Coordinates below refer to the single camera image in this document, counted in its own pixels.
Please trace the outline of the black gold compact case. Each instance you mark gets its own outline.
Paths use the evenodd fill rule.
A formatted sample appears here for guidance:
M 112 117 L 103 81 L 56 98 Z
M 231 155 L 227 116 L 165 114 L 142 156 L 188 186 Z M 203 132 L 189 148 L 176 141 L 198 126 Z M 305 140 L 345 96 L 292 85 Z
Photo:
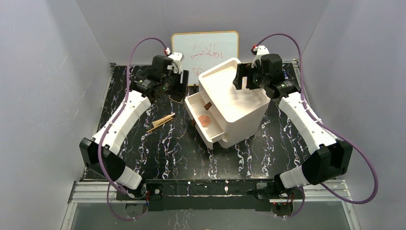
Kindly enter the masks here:
M 176 102 L 178 104 L 183 103 L 184 101 L 184 96 L 181 95 L 170 95 L 169 99 L 172 100 L 173 102 Z

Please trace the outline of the round pink makeup compact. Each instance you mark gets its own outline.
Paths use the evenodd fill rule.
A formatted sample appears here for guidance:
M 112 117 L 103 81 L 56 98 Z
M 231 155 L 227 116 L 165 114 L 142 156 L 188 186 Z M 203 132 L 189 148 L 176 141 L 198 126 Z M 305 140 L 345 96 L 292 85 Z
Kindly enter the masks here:
M 211 123 L 211 119 L 208 115 L 201 115 L 198 117 L 198 121 L 202 125 L 202 127 L 208 127 Z

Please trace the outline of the white drawer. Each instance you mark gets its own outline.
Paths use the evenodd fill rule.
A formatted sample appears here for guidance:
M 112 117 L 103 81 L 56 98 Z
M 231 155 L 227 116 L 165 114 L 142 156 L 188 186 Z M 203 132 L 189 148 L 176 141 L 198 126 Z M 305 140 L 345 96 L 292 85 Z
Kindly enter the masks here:
M 194 122 L 202 140 L 207 148 L 213 149 L 213 144 L 224 137 L 225 131 L 221 128 L 213 113 L 214 104 L 205 91 L 200 91 L 185 98 L 187 112 Z

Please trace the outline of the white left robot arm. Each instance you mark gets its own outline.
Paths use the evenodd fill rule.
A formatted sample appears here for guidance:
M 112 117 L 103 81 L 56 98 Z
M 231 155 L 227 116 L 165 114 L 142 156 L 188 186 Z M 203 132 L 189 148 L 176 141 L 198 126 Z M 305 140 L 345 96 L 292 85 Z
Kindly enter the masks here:
M 151 65 L 129 83 L 129 91 L 106 124 L 79 148 L 85 166 L 117 187 L 136 190 L 143 178 L 130 169 L 118 154 L 134 124 L 162 95 L 177 103 L 186 97 L 189 72 L 182 68 L 183 54 L 157 55 Z

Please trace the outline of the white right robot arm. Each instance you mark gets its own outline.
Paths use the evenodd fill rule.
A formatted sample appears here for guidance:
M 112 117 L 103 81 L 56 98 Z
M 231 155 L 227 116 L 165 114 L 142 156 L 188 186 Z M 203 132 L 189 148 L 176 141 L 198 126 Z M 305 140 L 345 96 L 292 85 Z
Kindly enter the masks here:
M 353 147 L 322 127 L 321 120 L 301 98 L 297 82 L 284 77 L 279 55 L 265 54 L 253 63 L 238 64 L 233 85 L 236 90 L 263 89 L 294 124 L 311 154 L 302 165 L 275 175 L 269 186 L 272 192 L 281 194 L 296 186 L 317 185 L 347 172 Z

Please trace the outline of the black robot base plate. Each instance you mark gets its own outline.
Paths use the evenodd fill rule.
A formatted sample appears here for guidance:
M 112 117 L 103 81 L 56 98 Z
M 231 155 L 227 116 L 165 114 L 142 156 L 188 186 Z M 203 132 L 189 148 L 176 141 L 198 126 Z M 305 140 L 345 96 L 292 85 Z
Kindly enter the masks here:
M 148 211 L 251 209 L 289 216 L 295 201 L 302 201 L 303 189 L 279 190 L 272 179 L 184 180 L 149 179 L 118 201 L 143 203 Z

